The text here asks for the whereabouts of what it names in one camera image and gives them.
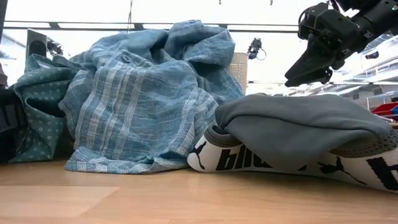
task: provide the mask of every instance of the fabric fold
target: fabric fold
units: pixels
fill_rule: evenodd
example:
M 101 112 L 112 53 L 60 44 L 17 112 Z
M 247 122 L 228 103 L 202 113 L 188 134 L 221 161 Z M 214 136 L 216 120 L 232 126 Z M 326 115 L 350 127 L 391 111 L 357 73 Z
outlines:
M 364 149 L 391 134 L 386 122 L 334 95 L 249 95 L 219 106 L 215 116 L 221 129 L 279 170 L 297 170 L 329 151 L 343 157 L 377 154 Z

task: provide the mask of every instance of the metal frame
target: metal frame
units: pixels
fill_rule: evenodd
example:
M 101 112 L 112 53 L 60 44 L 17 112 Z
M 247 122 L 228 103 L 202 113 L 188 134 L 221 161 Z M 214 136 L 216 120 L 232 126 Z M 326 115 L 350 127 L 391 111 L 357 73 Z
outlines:
M 2 37 L 2 30 L 4 27 L 4 20 L 6 19 L 7 3 L 8 0 L 0 0 L 0 43 Z
M 9 24 L 11 23 L 24 23 L 24 26 L 5 26 L 5 29 L 35 29 L 35 30 L 83 30 L 83 31 L 124 31 L 127 30 L 127 22 L 54 22 L 54 21 L 5 21 Z M 35 24 L 45 24 L 48 27 L 34 27 Z M 89 28 L 89 27 L 62 27 L 60 24 L 93 24 L 93 25 L 125 25 L 126 28 Z M 144 25 L 173 25 L 172 23 L 163 23 L 163 22 L 135 22 L 132 23 L 134 28 L 132 31 L 144 30 Z M 228 28 L 228 26 L 247 26 L 247 27 L 275 27 L 274 29 L 229 29 L 230 32 L 256 32 L 256 33 L 285 33 L 285 34 L 296 34 L 299 27 L 297 25 L 277 25 L 277 24 L 204 24 L 204 25 L 216 25 L 222 28 Z M 294 27 L 297 30 L 280 30 L 278 27 Z
M 386 103 L 386 98 L 391 98 L 393 96 L 398 96 L 398 91 L 390 91 L 390 92 L 387 92 L 387 93 L 384 93 L 384 94 L 380 94 L 380 95 L 377 95 L 377 96 L 367 97 L 366 98 L 366 104 L 368 106 L 368 110 L 370 110 L 370 108 L 369 108 L 369 100 L 372 100 L 372 99 L 383 99 L 383 102 Z

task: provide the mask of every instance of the cloth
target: cloth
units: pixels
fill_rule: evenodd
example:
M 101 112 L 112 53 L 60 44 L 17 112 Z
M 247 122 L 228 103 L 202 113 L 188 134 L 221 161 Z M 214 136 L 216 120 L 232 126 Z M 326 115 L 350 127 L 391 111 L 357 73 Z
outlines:
M 243 96 L 226 71 L 234 42 L 200 21 L 105 37 L 71 58 L 59 107 L 75 152 L 67 170 L 138 174 L 187 167 L 218 105 Z
M 340 96 L 249 95 L 221 105 L 218 126 L 279 170 L 297 170 L 331 151 L 343 157 L 383 153 L 369 148 L 391 127 Z M 393 150 L 394 145 L 381 150 Z
M 22 101 L 28 126 L 16 133 L 16 156 L 10 163 L 54 158 L 66 126 L 58 104 L 75 75 L 76 70 L 45 57 L 31 55 L 27 59 L 25 74 L 11 89 Z
M 260 158 L 231 135 L 219 134 L 213 128 L 216 126 L 206 130 L 188 156 L 190 167 L 199 172 L 256 171 L 310 175 L 398 194 L 398 134 L 394 130 L 388 138 L 371 146 L 373 155 L 353 158 L 326 152 L 297 170 L 285 171 L 270 166 L 267 158 Z

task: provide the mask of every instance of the white basket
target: white basket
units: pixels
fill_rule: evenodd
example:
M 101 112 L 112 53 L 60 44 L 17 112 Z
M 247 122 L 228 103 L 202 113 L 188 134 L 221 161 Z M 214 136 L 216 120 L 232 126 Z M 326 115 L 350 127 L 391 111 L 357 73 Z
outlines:
M 234 53 L 232 62 L 227 70 L 241 85 L 243 93 L 246 93 L 248 85 L 248 55 L 246 53 Z

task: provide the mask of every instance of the wooden floor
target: wooden floor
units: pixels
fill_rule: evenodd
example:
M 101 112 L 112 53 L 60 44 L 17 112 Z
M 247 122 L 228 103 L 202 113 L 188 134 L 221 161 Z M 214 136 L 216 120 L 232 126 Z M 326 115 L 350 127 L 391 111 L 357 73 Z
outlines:
M 255 172 L 69 172 L 64 162 L 0 166 L 0 223 L 398 223 L 398 195 Z

